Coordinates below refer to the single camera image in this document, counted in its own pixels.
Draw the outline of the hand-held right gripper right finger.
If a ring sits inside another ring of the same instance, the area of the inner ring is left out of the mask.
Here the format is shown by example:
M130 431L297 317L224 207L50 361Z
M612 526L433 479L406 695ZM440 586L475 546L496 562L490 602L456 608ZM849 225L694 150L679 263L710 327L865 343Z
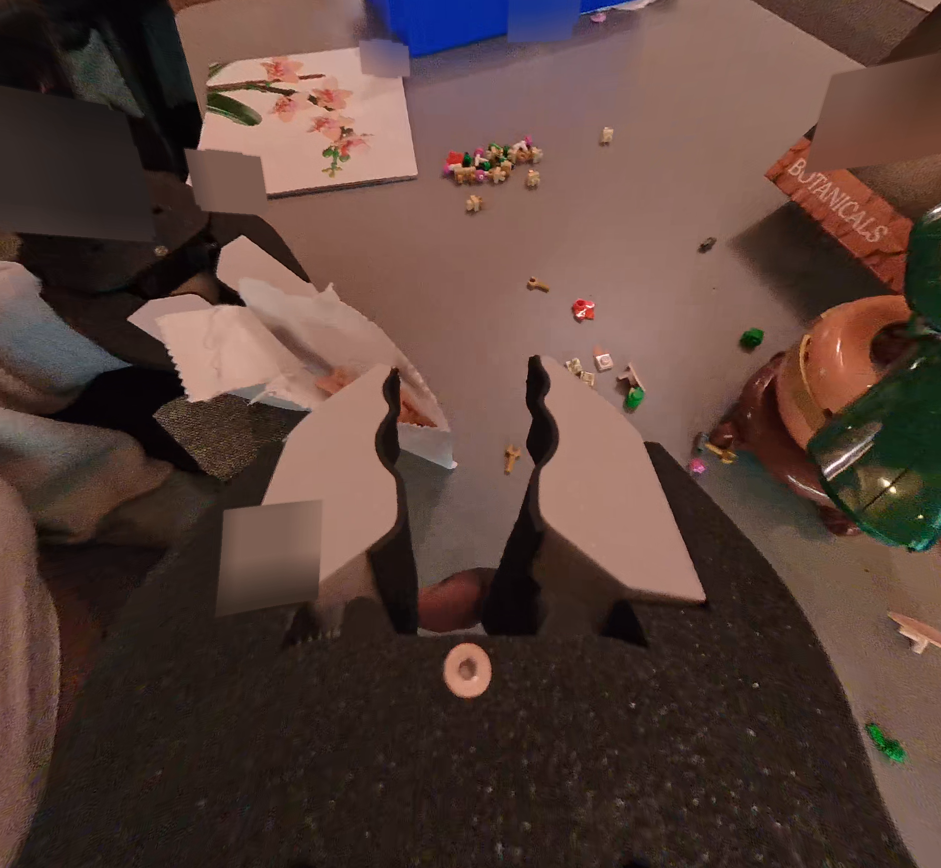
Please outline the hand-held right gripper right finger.
M640 433L550 357L528 360L534 467L482 608L488 635L642 635L636 603L708 596Z

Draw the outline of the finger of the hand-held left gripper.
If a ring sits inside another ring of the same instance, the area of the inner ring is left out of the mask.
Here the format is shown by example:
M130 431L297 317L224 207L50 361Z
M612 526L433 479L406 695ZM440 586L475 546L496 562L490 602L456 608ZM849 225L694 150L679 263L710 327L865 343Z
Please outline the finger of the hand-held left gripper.
M160 321L168 316L193 311L209 310L212 305L204 298L192 294L180 294L152 299L127 317L136 328L159 328Z
M263 282L286 295L316 295L318 290L245 236L220 248L216 267L220 284L238 291L243 280Z

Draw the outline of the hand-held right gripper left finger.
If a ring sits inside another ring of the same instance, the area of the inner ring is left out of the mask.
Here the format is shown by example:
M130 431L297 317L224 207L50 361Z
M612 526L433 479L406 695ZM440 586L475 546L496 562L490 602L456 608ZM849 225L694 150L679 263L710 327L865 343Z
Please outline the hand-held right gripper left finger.
M265 504L322 505L319 585L308 597L322 632L360 597L380 603L396 633L417 632L417 568L396 466L400 391L388 365L338 391L293 429L265 493Z

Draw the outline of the white paper bag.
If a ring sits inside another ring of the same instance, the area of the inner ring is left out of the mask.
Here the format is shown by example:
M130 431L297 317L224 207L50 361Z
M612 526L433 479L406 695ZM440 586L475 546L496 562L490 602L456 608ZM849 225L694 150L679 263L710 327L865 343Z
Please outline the white paper bag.
M166 313L159 338L188 401L223 394L313 411L377 366L396 369L404 409L402 450L456 468L453 435L441 405L402 350L333 286L288 292L262 279L240 281L243 305Z

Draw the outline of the person's left forearm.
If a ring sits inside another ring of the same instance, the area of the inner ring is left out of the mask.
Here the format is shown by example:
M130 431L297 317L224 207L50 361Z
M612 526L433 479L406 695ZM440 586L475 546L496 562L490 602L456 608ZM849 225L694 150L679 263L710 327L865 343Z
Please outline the person's left forearm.
M63 321L21 264L1 263L1 408L52 415L102 374L128 368Z

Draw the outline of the cluster of tan pink pieces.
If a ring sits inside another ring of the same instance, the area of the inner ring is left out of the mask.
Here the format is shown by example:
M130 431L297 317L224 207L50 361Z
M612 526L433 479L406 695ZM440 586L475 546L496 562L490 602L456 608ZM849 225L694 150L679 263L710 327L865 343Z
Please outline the cluster of tan pink pieces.
M597 377L600 374L614 371L616 365L610 353L594 350L591 368L582 365L579 358L573 357L564 363L564 367L571 375L587 386L596 389ZM616 376L619 393L623 395L623 409L632 413L636 411L645 400L646 389L639 378L636 368L627 364Z

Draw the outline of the orchid picture instruction booklet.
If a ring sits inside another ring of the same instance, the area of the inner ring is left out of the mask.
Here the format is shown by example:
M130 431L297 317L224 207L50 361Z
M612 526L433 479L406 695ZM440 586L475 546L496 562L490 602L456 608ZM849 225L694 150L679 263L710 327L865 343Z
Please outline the orchid picture instruction booklet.
M257 157L270 198L417 177L400 77L358 48L210 63L198 144Z

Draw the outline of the pile of mixed small bricks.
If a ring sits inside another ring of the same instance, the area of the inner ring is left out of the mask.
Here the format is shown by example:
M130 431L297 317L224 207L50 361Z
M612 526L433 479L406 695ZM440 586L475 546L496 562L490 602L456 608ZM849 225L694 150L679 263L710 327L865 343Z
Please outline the pile of mixed small bricks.
M442 165L442 177L458 185L496 185L516 169L534 170L543 159L543 149L529 136L512 144L491 142L473 151L450 151Z

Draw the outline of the toy brick orchid pot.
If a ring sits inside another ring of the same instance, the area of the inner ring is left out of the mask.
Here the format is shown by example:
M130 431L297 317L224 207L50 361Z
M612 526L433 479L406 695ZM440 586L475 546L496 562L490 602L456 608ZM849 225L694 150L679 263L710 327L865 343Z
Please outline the toy brick orchid pot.
M812 502L838 536L921 553L940 537L940 206L902 295L844 303L746 382L710 432Z

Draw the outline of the person's dark trousers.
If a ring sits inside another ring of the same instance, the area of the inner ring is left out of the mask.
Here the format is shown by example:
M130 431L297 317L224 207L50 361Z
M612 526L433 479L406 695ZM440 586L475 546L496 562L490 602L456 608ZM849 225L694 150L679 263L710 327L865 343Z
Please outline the person's dark trousers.
M40 571L60 625L66 685L81 689L102 655L119 663L192 663L218 651L214 619L221 525L202 522L179 545L42 543Z

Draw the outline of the pale pink branch brick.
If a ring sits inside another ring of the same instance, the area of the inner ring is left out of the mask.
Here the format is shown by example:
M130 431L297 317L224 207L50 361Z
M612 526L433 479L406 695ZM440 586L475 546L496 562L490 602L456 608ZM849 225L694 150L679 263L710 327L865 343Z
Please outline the pale pink branch brick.
M911 651L922 655L929 646L940 649L940 630L899 612L889 611L888 618L898 627L898 633L908 639Z

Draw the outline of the dark toy brick set box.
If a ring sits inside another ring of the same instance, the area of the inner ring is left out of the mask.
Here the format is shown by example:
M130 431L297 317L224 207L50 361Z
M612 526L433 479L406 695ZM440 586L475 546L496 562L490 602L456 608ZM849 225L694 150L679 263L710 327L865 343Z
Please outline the dark toy brick set box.
M903 294L914 221L847 169L813 170L807 163L811 132L803 135L764 174L895 294Z

